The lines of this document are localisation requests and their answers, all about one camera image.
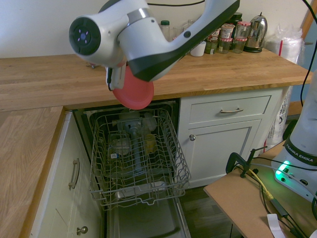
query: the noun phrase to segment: drawer handle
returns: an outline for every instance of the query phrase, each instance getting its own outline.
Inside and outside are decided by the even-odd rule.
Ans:
[[[77,160],[73,160],[73,165],[74,165],[74,170],[73,170],[73,175],[72,175],[72,178],[71,178],[72,180],[71,180],[71,182],[68,184],[69,190],[75,189],[76,184],[77,184],[77,181],[78,181],[79,171],[80,171],[79,158],[77,158]],[[77,176],[76,176],[75,181],[73,181],[76,165],[78,165]]]
[[[243,109],[238,108],[235,111],[223,111],[223,110],[221,110],[220,113],[239,113],[239,112],[242,112],[242,111],[243,111]]]

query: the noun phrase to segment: wooden countertop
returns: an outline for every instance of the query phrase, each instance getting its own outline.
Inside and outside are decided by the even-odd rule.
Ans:
[[[29,237],[63,119],[63,107],[0,113],[0,238]]]
[[[79,109],[119,102],[103,67],[76,55],[0,59],[0,112],[65,106]],[[154,100],[302,84],[302,67],[263,50],[260,54],[185,56],[154,82]]]
[[[0,59],[0,71],[0,238],[28,238],[63,109],[119,102],[105,69],[86,67],[75,55]],[[154,82],[154,100],[284,87],[302,84],[305,75],[267,50],[186,56]]]

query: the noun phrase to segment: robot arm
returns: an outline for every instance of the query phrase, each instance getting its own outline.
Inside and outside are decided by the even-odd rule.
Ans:
[[[203,15],[182,35],[168,42],[145,0],[109,0],[98,14],[74,20],[69,40],[82,59],[113,68],[109,88],[122,88],[125,57],[132,73],[154,81],[219,28],[238,9],[240,0],[206,0]]]

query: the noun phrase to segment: white wall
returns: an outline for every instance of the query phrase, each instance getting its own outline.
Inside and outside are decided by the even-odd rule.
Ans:
[[[181,4],[199,0],[147,0]],[[106,0],[0,0],[0,58],[72,54],[68,28],[80,15],[97,13]],[[197,19],[204,4],[186,7],[151,6],[158,21],[171,27]],[[239,12],[250,21],[260,12],[268,20],[268,34],[278,23],[300,27],[307,12],[302,0],[241,0]]]

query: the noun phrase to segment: chrome kettle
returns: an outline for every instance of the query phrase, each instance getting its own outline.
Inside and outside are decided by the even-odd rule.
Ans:
[[[251,53],[259,53],[262,51],[264,38],[267,32],[267,20],[260,15],[255,16],[251,21],[251,29],[248,40],[245,44],[244,51]]]

